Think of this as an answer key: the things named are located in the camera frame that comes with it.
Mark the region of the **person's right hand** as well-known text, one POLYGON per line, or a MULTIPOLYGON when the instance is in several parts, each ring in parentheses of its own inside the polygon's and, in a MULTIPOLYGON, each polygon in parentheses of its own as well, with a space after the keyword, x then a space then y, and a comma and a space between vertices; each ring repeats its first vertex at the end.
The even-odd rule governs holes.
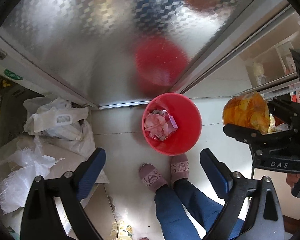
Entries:
POLYGON ((288 173, 286 176, 286 183, 293 188, 294 185, 300 180, 300 174, 288 173))

